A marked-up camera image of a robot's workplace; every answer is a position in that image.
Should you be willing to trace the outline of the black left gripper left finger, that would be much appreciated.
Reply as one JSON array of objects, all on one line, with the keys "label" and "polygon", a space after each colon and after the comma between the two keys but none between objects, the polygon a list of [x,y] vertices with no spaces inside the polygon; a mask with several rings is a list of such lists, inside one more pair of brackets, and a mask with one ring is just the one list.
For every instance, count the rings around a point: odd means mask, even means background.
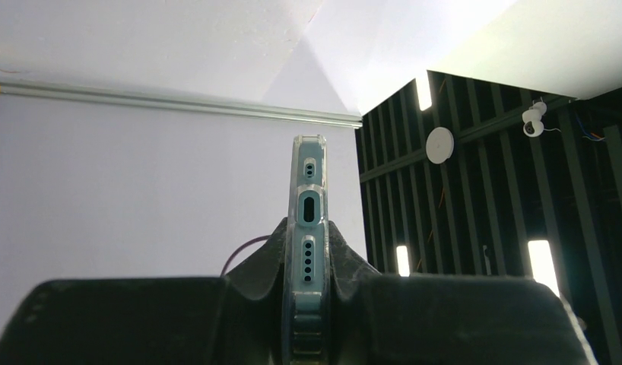
[{"label": "black left gripper left finger", "polygon": [[279,364],[287,225],[223,276],[44,281],[0,334],[0,364]]}]

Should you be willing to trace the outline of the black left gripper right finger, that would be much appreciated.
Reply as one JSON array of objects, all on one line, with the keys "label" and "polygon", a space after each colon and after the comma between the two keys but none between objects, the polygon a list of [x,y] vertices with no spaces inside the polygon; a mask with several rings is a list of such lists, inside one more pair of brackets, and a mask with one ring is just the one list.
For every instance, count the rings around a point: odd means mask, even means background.
[{"label": "black left gripper right finger", "polygon": [[329,227],[332,364],[594,364],[570,305],[527,278],[382,274]]}]

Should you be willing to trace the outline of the teal phone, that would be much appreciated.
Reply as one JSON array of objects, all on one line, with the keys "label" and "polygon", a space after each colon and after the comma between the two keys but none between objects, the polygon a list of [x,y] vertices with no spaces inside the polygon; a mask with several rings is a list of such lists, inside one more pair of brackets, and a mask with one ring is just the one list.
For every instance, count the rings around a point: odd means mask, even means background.
[{"label": "teal phone", "polygon": [[285,241],[281,359],[326,364],[330,337],[326,139],[293,142]]}]

